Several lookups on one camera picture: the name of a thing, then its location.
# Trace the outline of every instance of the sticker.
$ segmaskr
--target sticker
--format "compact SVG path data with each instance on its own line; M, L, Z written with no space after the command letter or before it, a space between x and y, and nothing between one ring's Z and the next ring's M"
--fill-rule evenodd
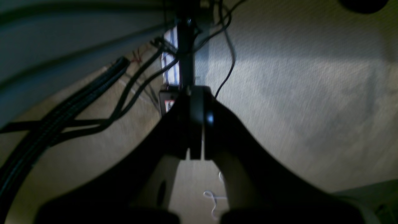
M164 104L166 106L166 113L167 113L172 108L172 106L174 104L174 100L165 100Z

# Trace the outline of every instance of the white cable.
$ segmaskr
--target white cable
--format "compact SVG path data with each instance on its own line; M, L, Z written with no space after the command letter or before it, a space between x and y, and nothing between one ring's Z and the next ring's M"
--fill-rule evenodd
M127 83L126 83L125 81L121 80L121 79L119 79L119 83L122 84L123 86L127 86ZM135 94L135 91L134 91L133 88L130 89L130 92L131 92L133 95ZM151 101L145 99L145 98L142 97L141 95L139 96L139 98L140 98L141 100L145 101L146 103L153 104Z
M220 180L221 183L224 183L224 178L223 178L221 172L219 172L219 180ZM211 210L211 216L213 217L214 220L218 220L218 217L214 215L214 210L216 210L216 207L217 207L217 199L225 199L226 200L228 198L225 197L225 196L216 196L213 192L211 192L209 190L204 191L203 192L203 196L205 196L207 198L211 198L213 200L214 207Z

